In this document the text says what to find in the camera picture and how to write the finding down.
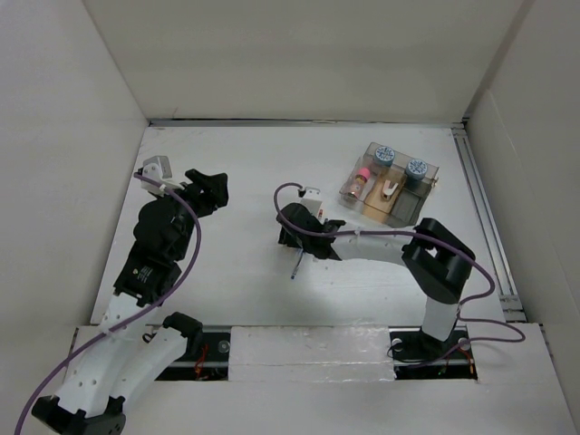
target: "bottle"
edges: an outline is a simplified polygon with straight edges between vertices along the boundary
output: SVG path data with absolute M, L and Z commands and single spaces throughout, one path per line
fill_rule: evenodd
M 371 177 L 368 168 L 360 168 L 354 177 L 353 184 L 348 188 L 347 195 L 351 198 L 358 199 L 363 193 L 364 185 Z

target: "white wall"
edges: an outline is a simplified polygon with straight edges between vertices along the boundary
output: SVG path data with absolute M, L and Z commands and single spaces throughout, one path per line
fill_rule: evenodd
M 0 324 L 83 324 L 146 121 L 81 0 L 0 2 Z
M 150 118 L 460 121 L 524 0 L 84 0 Z
M 530 320 L 580 428 L 580 3 L 536 0 L 469 137 Z

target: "purple cable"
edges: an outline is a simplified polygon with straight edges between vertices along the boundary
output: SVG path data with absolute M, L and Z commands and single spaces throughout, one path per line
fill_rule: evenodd
M 524 340 L 526 340 L 526 335 L 520 331 L 519 329 L 517 329 L 515 326 L 508 324 L 507 322 L 500 322 L 499 320 L 491 320 L 491 319 L 472 319 L 472 318 L 465 318 L 465 317 L 461 317 L 461 307 L 469 302 L 469 301 L 474 301 L 476 299 L 482 299 L 484 297 L 488 297 L 490 295 L 493 294 L 494 290 L 496 289 L 496 283 L 493 280 L 493 277 L 489 274 L 489 272 L 483 268 L 483 266 L 481 266 L 478 262 L 476 262 L 473 258 L 471 258 L 470 256 L 468 256 L 465 252 L 457 249 L 456 247 L 451 246 L 448 243 L 445 243 L 441 240 L 438 240 L 435 237 L 430 237 L 430 236 L 426 236 L 424 234 L 420 234 L 420 233 L 416 233 L 414 231 L 403 231 L 403 230 L 399 230 L 399 229 L 388 229 L 388 230 L 361 230 L 361 231 L 355 231 L 355 230 L 344 230 L 344 231 L 334 231 L 332 233 L 316 233 L 314 231 L 308 231 L 305 229 L 300 228 L 299 226 L 293 224 L 292 222 L 290 222 L 288 219 L 286 219 L 286 217 L 282 214 L 281 210 L 280 210 L 280 206 L 278 204 L 278 193 L 280 192 L 280 190 L 284 189 L 284 188 L 299 188 L 299 189 L 303 189 L 304 187 L 299 184 L 299 183 L 294 183 L 294 182 L 289 182 L 289 183 L 284 183 L 283 185 L 279 186 L 275 191 L 274 191 L 274 208 L 275 208 L 275 212 L 278 215 L 278 217 L 280 218 L 280 220 L 282 220 L 284 222 L 284 224 L 293 229 L 294 231 L 304 234 L 306 236 L 311 236 L 311 237 L 341 237 L 341 236 L 356 236 L 356 235 L 366 235 L 366 236 L 408 236 L 408 237 L 416 237 L 416 238 L 420 238 L 422 240 L 426 240 L 428 242 L 431 242 L 433 245 L 437 245 L 439 247 L 442 247 L 444 249 L 447 249 L 448 251 L 450 251 L 451 253 L 455 254 L 456 256 L 461 257 L 462 259 L 464 259 L 465 261 L 467 261 L 470 265 L 472 265 L 473 267 L 475 267 L 476 269 L 478 269 L 478 271 L 488 280 L 489 282 L 489 290 L 483 293 L 480 293 L 478 295 L 472 295 L 472 296 L 468 296 L 463 298 L 461 301 L 459 301 L 459 311 L 458 311 L 458 320 L 460 320 L 461 322 L 472 322 L 472 323 L 481 323 L 481 324 L 498 324 L 500 326 L 504 326 L 507 327 L 508 329 L 511 329 L 512 331 L 516 332 L 519 334 L 518 338 L 497 338 L 497 337 L 474 337 L 474 338 L 469 338 L 467 340 L 462 341 L 461 343 L 458 343 L 456 345 L 454 345 L 453 347 L 451 347 L 448 351 L 446 351 L 442 356 L 440 356 L 439 358 L 436 358 L 435 360 L 429 361 L 429 362 L 422 362 L 422 363 L 418 363 L 418 364 L 412 364 L 412 365 L 408 365 L 408 367 L 410 368 L 420 368 L 420 367 L 426 367 L 428 365 L 431 365 L 437 361 L 443 360 L 445 358 L 447 358 L 449 355 L 451 355 L 452 353 L 454 353 L 455 351 L 457 351 L 461 346 L 465 346 L 466 344 L 469 343 L 473 343 L 473 342 L 482 342 L 482 341 L 486 341 L 486 342 L 502 342 L 502 343 L 521 343 Z
M 150 183 L 151 185 L 153 185 L 157 188 L 160 188 L 162 185 L 162 183 L 159 183 L 158 181 L 155 181 L 154 179 L 148 179 L 147 177 L 143 177 L 138 173 L 134 173 L 133 177 L 136 179 L 140 179 L 141 181 L 145 181 L 147 183 Z M 176 281 L 175 285 L 172 286 L 166 294 L 164 294 L 161 298 L 159 298 L 153 304 L 142 309 L 138 313 L 136 313 L 136 314 L 132 315 L 131 317 L 126 318 L 122 322 L 119 322 L 119 323 L 115 324 L 114 326 L 112 326 L 111 329 L 109 330 L 109 332 L 111 332 L 111 333 L 118 331 L 123 326 L 126 326 L 126 325 L 130 324 L 131 322 L 134 322 L 135 320 L 141 318 L 143 315 L 147 314 L 149 311 L 151 311 L 154 308 L 157 308 L 158 306 L 163 304 L 183 284 L 183 282 L 186 280 L 189 273 L 191 272 L 193 265 L 195 265 L 196 260 L 198 259 L 199 249 L 201 248 L 201 225 L 199 224 L 198 216 L 196 215 L 195 211 L 193 211 L 193 208 L 191 208 L 189 206 L 189 204 L 183 198 L 181 198 L 178 194 L 176 194 L 172 189 L 165 188 L 165 193 L 167 193 L 172 198 L 174 198 L 176 201 L 178 201 L 178 203 L 181 204 L 184 207 L 184 209 L 186 209 L 188 211 L 188 213 L 191 215 L 191 217 L 193 218 L 193 223 L 194 223 L 194 226 L 196 228 L 196 246 L 194 248 L 193 255 L 191 256 L 191 259 L 189 260 L 188 266 L 183 271 L 183 274 L 181 274 L 179 279 Z M 44 387 L 46 387 L 46 385 L 48 385 L 48 383 L 54 378 L 54 376 L 56 376 L 60 370 L 65 368 L 74 358 L 79 356 L 81 353 L 86 351 L 89 347 L 91 347 L 95 343 L 99 342 L 101 339 L 103 339 L 106 336 L 107 335 L 105 333 L 99 333 L 98 335 L 93 337 L 91 340 L 89 340 L 87 343 L 85 343 L 81 347 L 79 347 L 76 351 L 74 351 L 69 356 L 67 356 L 56 367 L 54 367 L 54 369 L 48 374 L 48 376 L 46 376 L 44 378 L 44 380 L 40 383 L 40 385 L 38 385 L 38 387 L 36 387 L 36 390 L 34 390 L 34 392 L 31 394 L 30 398 L 26 402 L 24 408 L 22 409 L 22 412 L 20 413 L 20 417 L 18 418 L 18 422 L 16 423 L 16 428 L 14 429 L 14 435 L 20 435 L 20 433 L 22 431 L 22 427 L 24 426 L 24 420 L 26 420 L 26 416 L 28 415 L 28 412 L 33 407 L 34 401 L 40 395 L 40 393 L 43 391 Z

